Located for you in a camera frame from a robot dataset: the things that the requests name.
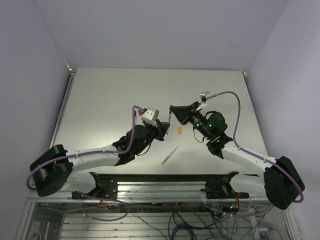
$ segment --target wall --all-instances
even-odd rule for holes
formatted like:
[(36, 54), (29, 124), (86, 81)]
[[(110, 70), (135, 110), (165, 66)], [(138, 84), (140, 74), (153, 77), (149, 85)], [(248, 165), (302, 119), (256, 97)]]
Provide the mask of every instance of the wall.
[(291, 0), (248, 73), (270, 155), (292, 159), (305, 185), (295, 204), (306, 240), (319, 239), (320, 1)]
[(14, 238), (28, 169), (48, 149), (69, 69), (32, 0), (0, 7), (0, 236)]
[(69, 65), (247, 72), (289, 0), (36, 0)]

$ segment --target gray wall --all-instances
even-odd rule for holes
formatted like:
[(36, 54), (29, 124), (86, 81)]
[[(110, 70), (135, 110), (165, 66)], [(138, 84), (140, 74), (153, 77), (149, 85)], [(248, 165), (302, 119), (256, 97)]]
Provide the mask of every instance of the gray wall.
[(69, 70), (32, 0), (0, 7), (0, 238), (14, 238), (28, 168), (48, 149)]
[(289, 0), (36, 0), (71, 68), (247, 72)]
[(268, 153), (291, 158), (306, 185), (294, 204), (306, 240), (319, 239), (319, 13), (319, 0), (291, 0), (247, 80)]

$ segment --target white tabletop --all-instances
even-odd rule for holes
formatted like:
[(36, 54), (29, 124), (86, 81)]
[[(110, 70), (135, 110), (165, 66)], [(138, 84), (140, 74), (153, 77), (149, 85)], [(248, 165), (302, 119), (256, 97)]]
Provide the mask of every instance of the white tabletop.
[[(132, 106), (159, 110), (166, 122), (169, 106), (190, 105), (200, 101), (200, 93), (236, 92), (241, 101), (237, 141), (243, 147), (266, 154), (256, 115), (241, 71), (79, 68), (58, 129), (55, 145), (67, 150), (100, 148), (120, 139), (132, 127)], [(201, 112), (218, 111), (232, 137), (238, 105), (233, 95), (225, 94), (208, 102)], [(163, 142), (155, 140), (149, 152), (117, 167), (97, 167), (87, 172), (99, 174), (227, 174), (252, 173), (231, 161), (213, 156), (206, 141), (194, 139), (192, 125), (182, 126), (172, 115), (169, 134)], [(198, 139), (202, 136), (196, 132)], [(179, 145), (164, 164), (161, 162)]]

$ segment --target metal frame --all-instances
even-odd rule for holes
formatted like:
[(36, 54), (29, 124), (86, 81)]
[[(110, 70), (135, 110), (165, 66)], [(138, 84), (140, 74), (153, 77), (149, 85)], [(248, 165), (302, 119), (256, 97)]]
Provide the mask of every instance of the metal frame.
[[(52, 147), (55, 144), (57, 135), (59, 133), (60, 130), (60, 126), (64, 117), (64, 113), (65, 113), (65, 109), (68, 103), (68, 98), (73, 86), (73, 82), (75, 80), (76, 77), (76, 73), (77, 70), (73, 69), (71, 70), (70, 73), (70, 77), (69, 77), (69, 81), (68, 81), (68, 85), (66, 87), (66, 91), (64, 94), (64, 98), (60, 107), (60, 111), (59, 111), (59, 115), (57, 118), (57, 123), (54, 129), (54, 133), (53, 133), (53, 137), (52, 137), (52, 141), (50, 146)], [(150, 184), (151, 182), (143, 182), (144, 185)], [(205, 182), (197, 182), (197, 184), (203, 184), (202, 186), (204, 186)], [(121, 188), (125, 188), (124, 186), (129, 186), (130, 182), (118, 182), (118, 184), (121, 186)], [(206, 199), (205, 197), (194, 197), (194, 198), (187, 198), (185, 192), (183, 192), (180, 196), (178, 196), (179, 198), (176, 197), (171, 197), (168, 198), (168, 196), (172, 193), (177, 193), (176, 191), (174, 191), (174, 189), (172, 188), (171, 191), (169, 192), (168, 196), (166, 197), (155, 197), (158, 193), (155, 192), (154, 198), (153, 199), (148, 199), (146, 201), (146, 199), (144, 197), (142, 197), (141, 199), (130, 199), (128, 193), (128, 190), (126, 191), (122, 191), (121, 194), (119, 196), (121, 196), (119, 198), (119, 200), (123, 200), (126, 202), (134, 202), (134, 203), (138, 203), (138, 202), (149, 202), (149, 203), (167, 203), (167, 202), (177, 202), (178, 201), (182, 201), (183, 202), (233, 202), (234, 198), (222, 198), (222, 199)], [(257, 197), (257, 196), (249, 196), (249, 198), (243, 198), (241, 199), (241, 201), (243, 202), (247, 202), (247, 203), (252, 203), (253, 201), (267, 201), (266, 198), (263, 197)], [(17, 231), (17, 234), (15, 236), (16, 240), (25, 240), (26, 236), (28, 235), (28, 231), (30, 230), (30, 226), (33, 220), (33, 215), (35, 213), (35, 209), (36, 209), (36, 204), (37, 203), (43, 203), (43, 202), (47, 202), (47, 203), (98, 203), (98, 200), (91, 200), (91, 199), (72, 199), (72, 193), (71, 192), (57, 192), (51, 196), (48, 197), (39, 197), (38, 194), (36, 192), (30, 192), (29, 196), (27, 198), (27, 202), (26, 202), (26, 206), (24, 209), (24, 212), (22, 214), (20, 223), (19, 223), (19, 228)], [(288, 232), (290, 234), (290, 237), (292, 240), (302, 240), (302, 234), (299, 228), (299, 224), (298, 224), (298, 220), (297, 217), (294, 213), (294, 210), (292, 207), (289, 207), (287, 210), (282, 211), (283, 215), (284, 215), (284, 219), (285, 222), (287, 223), (286, 225), (288, 226)]]

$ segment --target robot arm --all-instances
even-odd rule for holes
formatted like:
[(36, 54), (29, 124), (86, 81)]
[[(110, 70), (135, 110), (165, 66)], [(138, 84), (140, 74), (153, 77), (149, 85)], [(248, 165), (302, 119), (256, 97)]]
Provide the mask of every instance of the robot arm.
[(108, 146), (87, 150), (65, 150), (63, 145), (59, 144), (45, 152), (30, 165), (30, 171), (35, 171), (31, 176), (38, 195), (46, 197), (60, 190), (99, 192), (99, 176), (93, 172), (81, 171), (127, 164), (144, 149), (149, 148), (154, 140), (164, 141), (170, 124), (158, 120), (159, 111), (149, 107), (140, 109), (139, 112), (143, 125), (134, 125), (125, 136)]
[(300, 195), (298, 188), (301, 191), (305, 189), (291, 160), (284, 156), (276, 159), (240, 147), (235, 139), (225, 134), (228, 126), (220, 112), (209, 111), (205, 116), (200, 113), (209, 99), (206, 93), (200, 97), (202, 103), (171, 106), (170, 110), (182, 125), (191, 123), (193, 129), (198, 130), (208, 140), (206, 146), (211, 154), (238, 163), (257, 174), (252, 176), (231, 172), (224, 180), (223, 191), (226, 194), (244, 192), (267, 197), (277, 208), (286, 209)]

